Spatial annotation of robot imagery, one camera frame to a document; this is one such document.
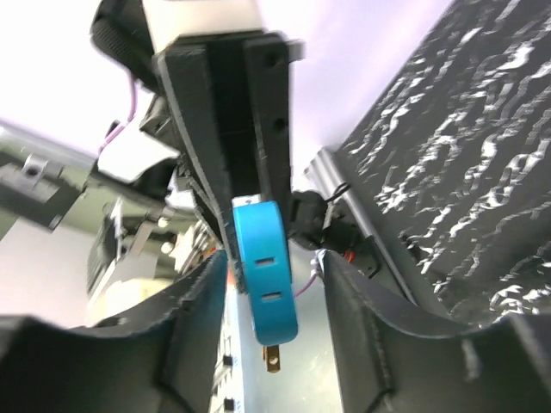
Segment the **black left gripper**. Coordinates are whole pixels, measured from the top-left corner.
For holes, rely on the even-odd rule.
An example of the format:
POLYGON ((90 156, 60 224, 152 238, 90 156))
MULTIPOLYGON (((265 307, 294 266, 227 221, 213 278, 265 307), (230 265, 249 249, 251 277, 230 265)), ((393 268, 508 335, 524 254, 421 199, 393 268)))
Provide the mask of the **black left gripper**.
POLYGON ((154 59, 181 176, 211 207, 236 288, 246 291, 232 199, 257 194, 291 209, 290 65, 303 45, 278 32, 180 38, 154 59))

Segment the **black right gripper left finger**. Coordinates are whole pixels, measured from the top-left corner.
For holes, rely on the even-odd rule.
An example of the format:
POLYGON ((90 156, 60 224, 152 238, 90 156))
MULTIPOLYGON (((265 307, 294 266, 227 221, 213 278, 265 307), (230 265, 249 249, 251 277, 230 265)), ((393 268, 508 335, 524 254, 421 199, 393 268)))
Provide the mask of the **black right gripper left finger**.
POLYGON ((226 254, 96 327, 1 320, 4 412, 206 412, 226 293, 226 254))

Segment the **light blue square adapter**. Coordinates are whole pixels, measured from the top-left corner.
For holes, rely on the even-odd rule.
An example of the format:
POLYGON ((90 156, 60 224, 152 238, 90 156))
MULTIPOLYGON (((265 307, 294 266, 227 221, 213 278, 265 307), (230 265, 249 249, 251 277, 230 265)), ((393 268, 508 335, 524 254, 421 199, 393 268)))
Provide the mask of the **light blue square adapter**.
POLYGON ((298 335, 288 240, 274 201, 236 206, 233 218, 254 333, 268 373, 281 370, 280 346, 298 335))

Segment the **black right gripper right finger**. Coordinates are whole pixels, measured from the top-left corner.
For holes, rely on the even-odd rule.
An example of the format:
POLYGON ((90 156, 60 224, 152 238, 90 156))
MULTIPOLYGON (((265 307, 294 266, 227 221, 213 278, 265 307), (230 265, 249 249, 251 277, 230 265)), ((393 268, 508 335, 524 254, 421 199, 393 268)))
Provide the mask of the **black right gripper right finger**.
POLYGON ((549 411, 549 315, 478 330, 412 304, 336 253, 323 270, 345 411, 549 411))

